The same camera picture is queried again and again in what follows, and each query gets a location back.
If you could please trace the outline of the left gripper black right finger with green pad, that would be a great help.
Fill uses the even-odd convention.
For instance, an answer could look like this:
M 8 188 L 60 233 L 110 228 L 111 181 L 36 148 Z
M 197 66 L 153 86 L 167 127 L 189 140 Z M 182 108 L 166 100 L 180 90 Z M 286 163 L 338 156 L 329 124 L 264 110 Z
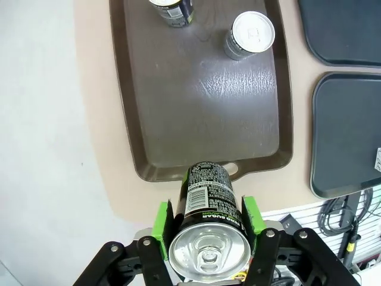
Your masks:
M 254 197 L 242 197 L 242 221 L 254 251 L 243 285 L 271 285 L 277 265 L 302 285 L 360 284 L 313 229 L 289 235 L 266 227 Z

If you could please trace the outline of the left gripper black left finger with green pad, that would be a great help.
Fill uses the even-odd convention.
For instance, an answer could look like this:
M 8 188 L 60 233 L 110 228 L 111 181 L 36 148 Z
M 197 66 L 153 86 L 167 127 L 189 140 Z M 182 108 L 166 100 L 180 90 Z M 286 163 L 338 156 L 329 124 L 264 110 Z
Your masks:
M 145 285 L 172 285 L 165 261 L 174 230 L 171 202 L 162 202 L 148 234 L 139 234 L 128 246 L 105 243 L 74 285 L 129 285 L 138 275 Z

